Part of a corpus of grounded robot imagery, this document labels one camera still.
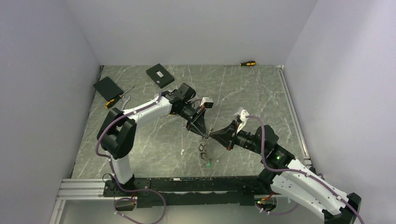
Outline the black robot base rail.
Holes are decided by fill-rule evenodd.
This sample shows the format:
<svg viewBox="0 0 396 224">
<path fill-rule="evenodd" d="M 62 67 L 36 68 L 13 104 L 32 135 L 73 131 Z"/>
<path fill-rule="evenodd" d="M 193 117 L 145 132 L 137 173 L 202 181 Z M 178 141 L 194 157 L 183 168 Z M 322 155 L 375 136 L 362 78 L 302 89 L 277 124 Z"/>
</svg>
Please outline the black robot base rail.
<svg viewBox="0 0 396 224">
<path fill-rule="evenodd" d="M 182 178 L 135 178 L 131 189 L 121 190 L 114 180 L 106 180 L 104 197 L 128 197 L 137 200 L 138 208 L 176 205 L 238 204 L 253 206 L 272 190 L 259 184 L 257 177 L 182 177 Z"/>
</svg>

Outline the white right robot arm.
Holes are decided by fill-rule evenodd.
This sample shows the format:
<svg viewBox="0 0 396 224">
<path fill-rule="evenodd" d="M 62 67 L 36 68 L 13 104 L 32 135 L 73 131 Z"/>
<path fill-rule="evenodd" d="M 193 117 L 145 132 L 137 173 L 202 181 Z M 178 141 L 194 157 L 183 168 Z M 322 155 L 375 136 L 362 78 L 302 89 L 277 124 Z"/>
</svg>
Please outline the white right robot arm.
<svg viewBox="0 0 396 224">
<path fill-rule="evenodd" d="M 325 224 L 353 224 L 361 221 L 361 197 L 345 193 L 308 169 L 292 153 L 279 145 L 279 137 L 269 125 L 261 125 L 256 133 L 239 130 L 239 121 L 209 136 L 227 150 L 240 146 L 262 156 L 263 171 L 257 176 L 260 192 L 271 191 L 289 197 L 320 217 Z"/>
</svg>

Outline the round metal keyring plate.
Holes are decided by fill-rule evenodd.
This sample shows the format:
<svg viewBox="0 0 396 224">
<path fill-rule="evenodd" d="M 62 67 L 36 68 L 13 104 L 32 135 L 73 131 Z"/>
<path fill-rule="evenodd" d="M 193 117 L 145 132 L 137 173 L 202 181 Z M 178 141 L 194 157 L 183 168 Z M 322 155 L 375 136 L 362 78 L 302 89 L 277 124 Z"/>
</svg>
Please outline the round metal keyring plate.
<svg viewBox="0 0 396 224">
<path fill-rule="evenodd" d="M 211 163 L 210 158 L 209 158 L 209 153 L 208 153 L 208 147 L 211 143 L 211 138 L 210 137 L 202 137 L 198 150 L 199 150 L 199 157 L 206 166 L 207 163 Z"/>
</svg>

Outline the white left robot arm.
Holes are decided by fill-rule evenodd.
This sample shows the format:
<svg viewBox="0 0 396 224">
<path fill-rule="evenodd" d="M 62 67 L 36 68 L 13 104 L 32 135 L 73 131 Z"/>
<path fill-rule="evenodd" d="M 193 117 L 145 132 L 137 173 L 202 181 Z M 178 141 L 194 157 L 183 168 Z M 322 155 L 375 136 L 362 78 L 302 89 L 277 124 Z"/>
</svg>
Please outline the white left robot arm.
<svg viewBox="0 0 396 224">
<path fill-rule="evenodd" d="M 117 181 L 116 190 L 122 196 L 134 190 L 134 174 L 129 153 L 134 146 L 137 131 L 160 117 L 178 115 L 186 120 L 186 129 L 205 139 L 209 137 L 205 125 L 205 112 L 212 108 L 213 99 L 203 97 L 199 105 L 193 98 L 196 91 L 183 83 L 178 89 L 164 91 L 147 103 L 132 109 L 111 109 L 102 124 L 95 152 L 110 163 L 112 176 Z"/>
</svg>

